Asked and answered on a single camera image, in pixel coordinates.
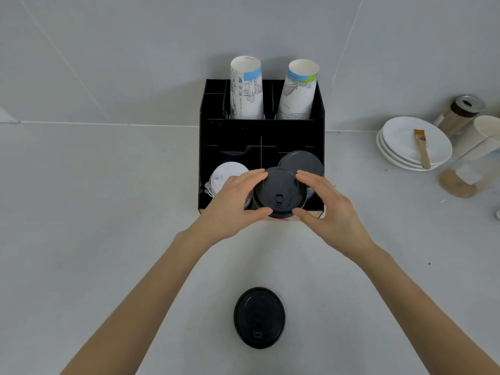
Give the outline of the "wooden pastry brush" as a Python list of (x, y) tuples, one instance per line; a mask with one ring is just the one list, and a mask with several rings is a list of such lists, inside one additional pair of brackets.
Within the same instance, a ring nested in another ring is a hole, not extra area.
[(428, 156), (427, 138), (425, 131), (422, 129), (414, 129), (414, 138), (416, 140), (416, 146), (420, 154), (422, 168), (425, 170), (431, 170), (432, 165)]

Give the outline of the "green printed paper cup stack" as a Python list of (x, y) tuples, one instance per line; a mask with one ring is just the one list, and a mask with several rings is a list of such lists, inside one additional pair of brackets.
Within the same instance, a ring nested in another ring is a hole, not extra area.
[(319, 69), (308, 59), (296, 59), (289, 64), (275, 119), (310, 118)]

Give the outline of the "person's left forearm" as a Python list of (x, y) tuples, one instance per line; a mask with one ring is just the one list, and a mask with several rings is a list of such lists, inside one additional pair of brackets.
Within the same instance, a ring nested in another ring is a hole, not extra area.
[(215, 243), (194, 226), (178, 233), (60, 375), (135, 375), (187, 277)]

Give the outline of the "plain white paper cup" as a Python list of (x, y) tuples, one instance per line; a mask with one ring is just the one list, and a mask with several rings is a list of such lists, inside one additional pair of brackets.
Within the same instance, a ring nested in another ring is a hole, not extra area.
[(474, 161), (500, 148), (500, 118), (481, 115), (453, 144), (453, 154)]

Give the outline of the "black compartment organizer box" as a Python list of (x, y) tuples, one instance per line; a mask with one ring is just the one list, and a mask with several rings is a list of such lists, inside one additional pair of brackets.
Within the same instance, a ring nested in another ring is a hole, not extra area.
[(316, 86), (309, 120), (276, 120), (283, 80), (263, 80), (266, 119), (229, 119), (230, 80), (206, 79), (199, 110), (197, 208), (211, 201), (205, 184), (214, 170), (228, 161), (249, 170), (277, 166), (289, 152), (308, 151), (324, 165), (325, 109)]

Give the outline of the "person's left hand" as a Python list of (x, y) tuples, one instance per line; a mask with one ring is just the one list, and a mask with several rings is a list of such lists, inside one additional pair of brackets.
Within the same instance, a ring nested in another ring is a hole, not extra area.
[(245, 227), (235, 227), (234, 217), (237, 211), (245, 209), (247, 197), (266, 177), (267, 172), (264, 169), (251, 170), (241, 176), (231, 176), (190, 230), (207, 247), (238, 234)]

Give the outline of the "white plate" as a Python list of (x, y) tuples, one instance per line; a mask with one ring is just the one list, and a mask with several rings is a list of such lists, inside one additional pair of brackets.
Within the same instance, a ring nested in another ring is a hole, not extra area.
[(385, 146), (404, 161), (421, 166), (415, 130), (424, 131), (431, 166), (448, 161), (453, 153), (450, 139), (433, 124), (415, 117), (400, 116), (388, 120), (380, 130)]
[(396, 166), (398, 168), (401, 168), (403, 170), (431, 171), (431, 170), (434, 170), (434, 169), (436, 169), (437, 167), (440, 166), (440, 165), (432, 166), (430, 170), (426, 170), (426, 169), (422, 168), (421, 166), (420, 167), (416, 167), (416, 166), (413, 166), (413, 165), (406, 165), (406, 164), (402, 163), (401, 161), (398, 161), (398, 160), (392, 158), (390, 155), (387, 154), (387, 152), (383, 148), (383, 145), (382, 145), (382, 132), (381, 131), (379, 131), (377, 133), (376, 143), (377, 143), (378, 150), (380, 151), (382, 157), (384, 157), (384, 159), (387, 162), (389, 162), (392, 165), (394, 165), (394, 166)]
[(411, 162), (409, 163), (409, 162), (404, 161), (404, 160), (402, 160), (401, 158), (399, 158), (396, 154), (394, 154), (391, 150), (389, 150), (389, 149), (385, 146), (385, 143), (383, 142), (383, 140), (382, 140), (382, 145), (383, 145), (384, 150), (387, 152), (387, 154), (388, 154), (388, 155), (390, 155), (392, 158), (394, 158), (394, 159), (396, 159), (396, 160), (398, 160), (398, 161), (401, 161), (402, 163), (404, 163), (404, 164), (406, 164), (406, 165), (413, 165), (413, 166), (419, 167), (419, 166), (417, 166), (415, 163), (411, 163)]

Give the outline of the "brown spice jar black cap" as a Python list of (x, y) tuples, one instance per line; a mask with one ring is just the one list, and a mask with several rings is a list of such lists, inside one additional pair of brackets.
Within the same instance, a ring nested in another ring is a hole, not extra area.
[(459, 95), (433, 122), (448, 138), (456, 135), (486, 108), (484, 100), (474, 95)]

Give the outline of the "stack of white lids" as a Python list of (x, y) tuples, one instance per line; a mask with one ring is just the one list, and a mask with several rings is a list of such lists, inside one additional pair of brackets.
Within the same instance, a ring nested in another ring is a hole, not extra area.
[(204, 193), (215, 197), (231, 176), (241, 176), (249, 169), (238, 162), (225, 162), (219, 165), (211, 174), (209, 181), (204, 185)]

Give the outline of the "blue printed paper cup stack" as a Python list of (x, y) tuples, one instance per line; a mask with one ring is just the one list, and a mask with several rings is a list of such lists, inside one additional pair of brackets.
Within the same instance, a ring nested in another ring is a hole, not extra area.
[(261, 62), (238, 56), (230, 63), (230, 118), (264, 119)]

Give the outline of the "black plastic cup lid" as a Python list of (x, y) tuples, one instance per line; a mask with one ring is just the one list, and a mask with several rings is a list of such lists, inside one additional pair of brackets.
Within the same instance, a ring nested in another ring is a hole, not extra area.
[(266, 349), (284, 332), (285, 309), (273, 291), (255, 287), (239, 297), (233, 319), (236, 333), (247, 346)]
[(303, 208), (307, 201), (307, 186), (297, 180), (295, 173), (283, 167), (270, 167), (266, 172), (267, 177), (253, 188), (253, 206), (271, 208), (270, 218), (292, 217), (292, 210)]

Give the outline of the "person's right forearm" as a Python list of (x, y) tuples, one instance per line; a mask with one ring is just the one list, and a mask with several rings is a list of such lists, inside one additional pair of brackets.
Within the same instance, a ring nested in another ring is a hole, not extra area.
[(377, 289), (429, 375), (500, 375), (500, 366), (385, 250), (369, 240), (346, 254)]

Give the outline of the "clear jar with brown powder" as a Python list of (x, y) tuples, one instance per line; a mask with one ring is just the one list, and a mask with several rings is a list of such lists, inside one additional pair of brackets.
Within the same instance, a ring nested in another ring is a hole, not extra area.
[(500, 191), (500, 134), (464, 151), (454, 151), (453, 161), (440, 172), (437, 182), (458, 198), (472, 198), (491, 189)]

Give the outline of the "stack of black lids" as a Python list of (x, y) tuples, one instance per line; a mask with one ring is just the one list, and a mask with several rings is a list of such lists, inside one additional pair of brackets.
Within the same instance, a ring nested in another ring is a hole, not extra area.
[[(295, 174), (297, 174), (298, 170), (301, 170), (315, 174), (316, 176), (324, 176), (324, 166), (322, 162), (314, 154), (308, 151), (293, 151), (288, 153), (280, 160), (278, 166), (290, 170)], [(306, 186), (308, 201), (315, 191), (310, 186)]]

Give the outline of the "person's right hand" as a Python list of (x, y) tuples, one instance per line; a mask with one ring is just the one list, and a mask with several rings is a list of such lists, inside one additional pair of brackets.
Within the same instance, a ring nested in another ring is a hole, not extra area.
[(326, 244), (359, 263), (379, 250), (361, 223), (352, 202), (342, 195), (325, 177), (298, 170), (297, 180), (313, 188), (326, 208), (324, 228), (314, 232)]

